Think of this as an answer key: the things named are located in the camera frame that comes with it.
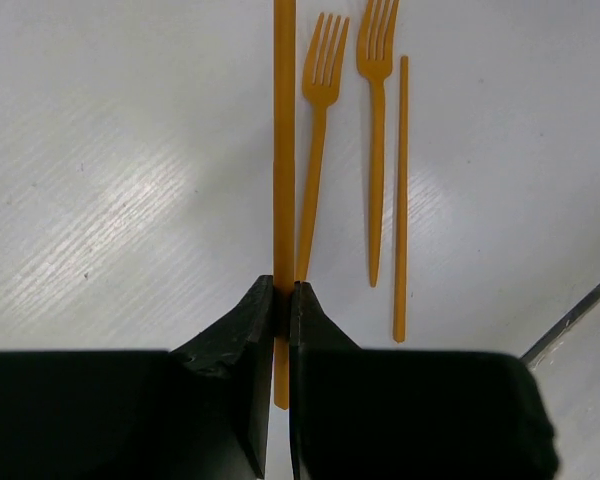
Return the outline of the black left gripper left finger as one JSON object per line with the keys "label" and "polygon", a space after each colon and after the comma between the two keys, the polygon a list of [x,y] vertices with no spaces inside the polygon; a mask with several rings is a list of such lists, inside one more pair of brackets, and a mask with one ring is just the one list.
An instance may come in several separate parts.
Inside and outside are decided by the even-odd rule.
{"label": "black left gripper left finger", "polygon": [[0,479],[261,479],[274,289],[167,350],[0,351]]}

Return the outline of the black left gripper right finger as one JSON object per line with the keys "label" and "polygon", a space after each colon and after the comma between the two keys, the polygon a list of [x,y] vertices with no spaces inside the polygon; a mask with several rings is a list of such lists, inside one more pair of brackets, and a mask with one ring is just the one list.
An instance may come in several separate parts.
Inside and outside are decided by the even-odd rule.
{"label": "black left gripper right finger", "polygon": [[297,283],[290,443],[298,479],[552,479],[555,430],[519,358],[353,342]]}

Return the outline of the orange plastic fork left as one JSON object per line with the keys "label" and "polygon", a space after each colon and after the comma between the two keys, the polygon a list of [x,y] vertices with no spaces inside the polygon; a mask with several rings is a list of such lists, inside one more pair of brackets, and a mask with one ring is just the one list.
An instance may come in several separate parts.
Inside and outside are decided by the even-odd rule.
{"label": "orange plastic fork left", "polygon": [[311,145],[304,186],[297,244],[296,279],[308,277],[319,201],[319,189],[328,109],[340,94],[342,68],[350,19],[321,13],[307,51],[302,75],[302,93],[311,106]]}

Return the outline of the orange plastic fork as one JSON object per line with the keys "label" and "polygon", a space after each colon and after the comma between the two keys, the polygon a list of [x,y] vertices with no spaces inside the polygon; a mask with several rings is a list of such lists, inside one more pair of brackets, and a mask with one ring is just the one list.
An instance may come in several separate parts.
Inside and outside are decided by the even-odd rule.
{"label": "orange plastic fork", "polygon": [[393,71],[393,47],[400,2],[369,1],[358,31],[356,62],[367,80],[371,99],[371,143],[369,162],[369,282],[379,278],[385,170],[385,81]]}
{"label": "orange plastic fork", "polygon": [[296,279],[308,277],[319,201],[319,189],[328,109],[340,94],[342,68],[350,19],[321,13],[307,51],[302,75],[302,93],[311,106],[311,145],[304,186],[297,244]]}

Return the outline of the orange plastic fork right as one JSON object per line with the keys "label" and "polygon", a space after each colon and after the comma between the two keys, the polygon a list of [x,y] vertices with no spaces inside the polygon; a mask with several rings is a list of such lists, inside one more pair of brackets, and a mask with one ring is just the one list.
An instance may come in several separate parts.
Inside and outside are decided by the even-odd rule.
{"label": "orange plastic fork right", "polygon": [[393,71],[393,47],[400,2],[369,1],[358,31],[356,62],[367,80],[371,99],[371,143],[369,162],[369,282],[379,278],[385,170],[385,81]]}

